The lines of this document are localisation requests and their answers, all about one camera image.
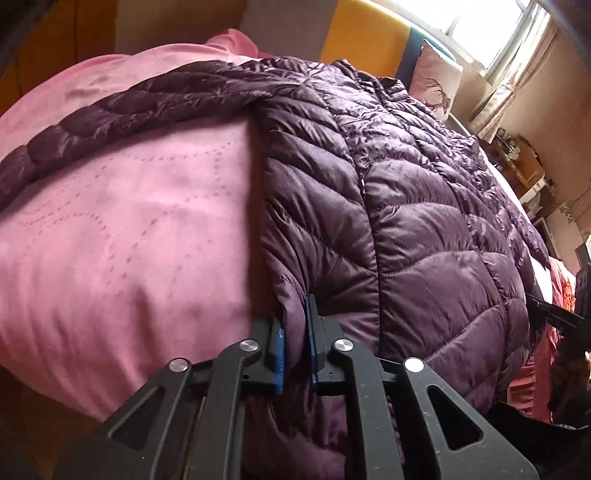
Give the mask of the pink ruffled blanket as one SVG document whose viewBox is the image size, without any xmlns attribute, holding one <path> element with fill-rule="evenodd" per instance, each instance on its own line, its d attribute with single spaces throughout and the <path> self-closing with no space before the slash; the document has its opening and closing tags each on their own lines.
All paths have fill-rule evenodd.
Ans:
<svg viewBox="0 0 591 480">
<path fill-rule="evenodd" d="M 575 276 L 564 263 L 550 257 L 550 268 L 543 268 L 533 259 L 535 277 L 543 299 L 570 312 L 575 310 Z M 550 423 L 552 413 L 548 409 L 551 395 L 550 370 L 556 356 L 561 335 L 548 325 L 541 341 L 508 390 L 509 404 L 527 417 Z"/>
</svg>

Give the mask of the wooden bedside shelf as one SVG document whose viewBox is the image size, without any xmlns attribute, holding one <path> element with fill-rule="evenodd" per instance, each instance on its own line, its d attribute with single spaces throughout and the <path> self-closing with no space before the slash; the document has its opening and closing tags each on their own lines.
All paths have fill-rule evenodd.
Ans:
<svg viewBox="0 0 591 480">
<path fill-rule="evenodd" d="M 533 222 L 551 213 L 555 205 L 553 183 L 538 152 L 525 137 L 501 128 L 491 143 L 480 140 L 480 145 Z"/>
</svg>

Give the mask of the middle pink curtain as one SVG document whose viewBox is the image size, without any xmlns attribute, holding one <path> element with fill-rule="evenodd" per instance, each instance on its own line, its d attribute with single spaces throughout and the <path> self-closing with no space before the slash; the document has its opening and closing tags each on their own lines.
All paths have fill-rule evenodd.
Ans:
<svg viewBox="0 0 591 480">
<path fill-rule="evenodd" d="M 558 25 L 539 5 L 515 53 L 501 70 L 495 89 L 474 112 L 469 129 L 481 140 L 490 143 L 517 94 L 536 76 L 554 46 Z"/>
</svg>

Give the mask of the pink floral pillow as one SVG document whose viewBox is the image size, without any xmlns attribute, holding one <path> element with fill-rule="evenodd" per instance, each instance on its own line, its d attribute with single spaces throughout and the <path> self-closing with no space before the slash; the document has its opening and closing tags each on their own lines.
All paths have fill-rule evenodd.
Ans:
<svg viewBox="0 0 591 480">
<path fill-rule="evenodd" d="M 446 121 L 460 87 L 463 67 L 428 40 L 422 42 L 409 94 Z"/>
</svg>

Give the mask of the grey yellow blue headboard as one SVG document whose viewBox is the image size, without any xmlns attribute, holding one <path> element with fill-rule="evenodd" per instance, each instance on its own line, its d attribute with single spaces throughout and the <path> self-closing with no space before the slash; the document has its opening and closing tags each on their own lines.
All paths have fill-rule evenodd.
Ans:
<svg viewBox="0 0 591 480">
<path fill-rule="evenodd" d="M 426 30 L 373 1 L 250 0 L 239 30 L 259 51 L 322 63 L 345 59 L 377 77 L 411 84 L 422 44 L 453 53 Z"/>
</svg>

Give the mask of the wooden wardrobe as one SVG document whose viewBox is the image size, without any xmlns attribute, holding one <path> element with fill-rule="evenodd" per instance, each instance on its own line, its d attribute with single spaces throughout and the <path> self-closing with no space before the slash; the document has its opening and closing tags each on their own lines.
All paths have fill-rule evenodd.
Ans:
<svg viewBox="0 0 591 480">
<path fill-rule="evenodd" d="M 116 1 L 3 1 L 1 111 L 53 75 L 115 48 Z"/>
</svg>

